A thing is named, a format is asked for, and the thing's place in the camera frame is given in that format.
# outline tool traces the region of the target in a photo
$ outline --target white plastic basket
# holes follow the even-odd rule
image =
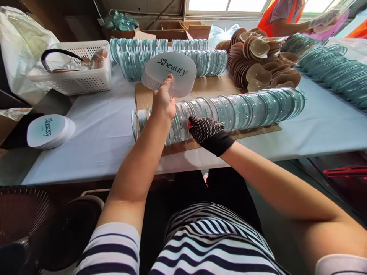
[[[56,43],[52,46],[52,49],[68,50],[80,57],[92,58],[94,53],[101,47],[108,49],[108,56],[100,69],[50,74],[33,68],[27,76],[31,81],[44,82],[65,95],[79,95],[110,90],[111,61],[108,41]]]

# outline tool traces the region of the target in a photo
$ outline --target white tablecloth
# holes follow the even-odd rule
[[[118,66],[108,92],[80,96],[67,117],[76,124],[72,138],[41,153],[22,184],[68,183],[113,178],[134,144],[131,111],[135,83]],[[281,131],[238,140],[272,160],[367,149],[367,117],[307,77],[299,88],[306,94],[303,112],[280,123]],[[203,148],[161,158],[157,174],[227,166]]]

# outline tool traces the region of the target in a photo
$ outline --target window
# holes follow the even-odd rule
[[[275,0],[186,0],[186,16],[190,17],[261,17]],[[354,0],[305,0],[305,17],[316,16],[337,5],[350,6]]]

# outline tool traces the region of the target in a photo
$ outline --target black glove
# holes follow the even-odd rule
[[[234,143],[224,126],[213,118],[190,116],[192,128],[189,132],[201,147],[220,157]]]

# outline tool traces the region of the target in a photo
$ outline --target orange vest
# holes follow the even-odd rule
[[[359,25],[354,31],[348,34],[348,38],[367,38],[367,20]]]
[[[268,37],[274,37],[273,35],[273,26],[270,22],[271,20],[271,16],[273,15],[273,10],[276,6],[276,4],[279,2],[280,0],[275,0],[274,3],[264,12],[264,15],[259,23],[259,25],[257,26],[258,28],[262,29],[264,32],[266,32],[266,34],[268,35]],[[293,7],[291,10],[291,13],[288,15],[288,19],[287,19],[287,24],[289,24],[291,22],[291,19],[293,17],[293,14],[295,12],[296,9],[296,4],[297,4],[297,0],[294,0],[293,2]],[[302,12],[303,9],[305,8],[305,2],[302,0],[302,8],[300,13],[298,14],[298,18],[296,19],[296,23],[299,21],[299,19],[302,16]]]

